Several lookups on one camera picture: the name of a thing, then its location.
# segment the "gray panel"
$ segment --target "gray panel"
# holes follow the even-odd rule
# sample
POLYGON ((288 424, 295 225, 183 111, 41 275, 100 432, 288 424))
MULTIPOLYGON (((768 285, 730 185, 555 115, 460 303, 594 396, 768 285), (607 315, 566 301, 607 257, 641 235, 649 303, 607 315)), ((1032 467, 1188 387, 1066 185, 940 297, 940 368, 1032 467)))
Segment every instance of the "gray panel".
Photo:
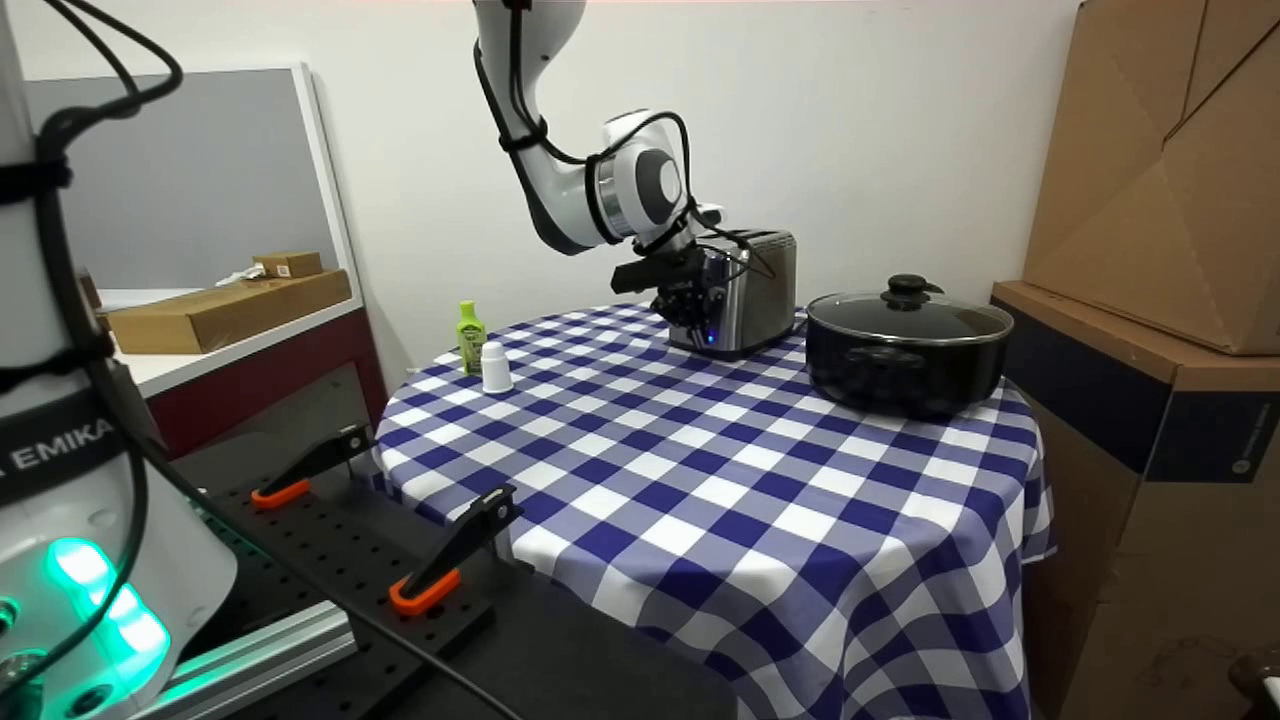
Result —
MULTIPOLYGON (((33 79, 33 115, 97 103, 116 79, 33 79)), ((190 73, 142 115, 70 149, 65 194, 76 258, 100 286, 207 286, 261 250, 337 265, 288 68, 190 73)))

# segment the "pot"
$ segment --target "pot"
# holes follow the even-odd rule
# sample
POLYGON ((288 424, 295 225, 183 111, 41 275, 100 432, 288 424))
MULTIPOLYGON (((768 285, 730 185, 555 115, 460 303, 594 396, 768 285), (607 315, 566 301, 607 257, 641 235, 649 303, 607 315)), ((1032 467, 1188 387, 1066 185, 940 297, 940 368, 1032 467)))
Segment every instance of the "pot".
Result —
POLYGON ((881 297, 807 303, 813 387, 850 410, 953 420, 989 400, 1013 315, 937 297, 922 275, 890 275, 881 297))

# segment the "green bottle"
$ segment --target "green bottle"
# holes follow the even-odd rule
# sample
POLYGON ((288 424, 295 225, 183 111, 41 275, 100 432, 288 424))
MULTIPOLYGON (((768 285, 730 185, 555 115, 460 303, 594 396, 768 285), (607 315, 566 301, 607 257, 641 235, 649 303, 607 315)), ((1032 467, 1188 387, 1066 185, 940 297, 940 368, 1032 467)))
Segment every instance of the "green bottle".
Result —
POLYGON ((460 356, 460 373, 464 374, 479 374, 479 346, 484 346, 486 330, 484 321, 476 315, 476 303, 460 303, 456 313, 456 356, 460 356))

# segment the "table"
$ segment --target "table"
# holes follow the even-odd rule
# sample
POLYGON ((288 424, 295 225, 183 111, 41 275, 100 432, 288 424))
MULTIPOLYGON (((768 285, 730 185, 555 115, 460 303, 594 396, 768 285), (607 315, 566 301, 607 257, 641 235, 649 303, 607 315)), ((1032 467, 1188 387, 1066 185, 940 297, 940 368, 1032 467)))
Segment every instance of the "table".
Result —
POLYGON ((1051 552, 1039 427, 1013 385, 953 424, 807 387, 803 335, 746 358, 607 303, 498 330, 384 407, 384 487, 449 520, 517 487, 517 558, 718 670, 750 717, 1029 717, 1020 562, 1051 552))

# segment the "pot handle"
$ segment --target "pot handle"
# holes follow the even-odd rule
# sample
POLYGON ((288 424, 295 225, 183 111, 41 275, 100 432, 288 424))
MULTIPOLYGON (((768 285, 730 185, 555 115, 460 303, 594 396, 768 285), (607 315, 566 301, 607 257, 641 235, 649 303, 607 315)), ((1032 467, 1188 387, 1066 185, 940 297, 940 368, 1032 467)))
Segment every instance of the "pot handle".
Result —
POLYGON ((890 313, 915 313, 926 303, 926 290, 942 290, 942 286, 926 285, 922 275, 888 275, 888 290, 881 290, 881 301, 890 313))

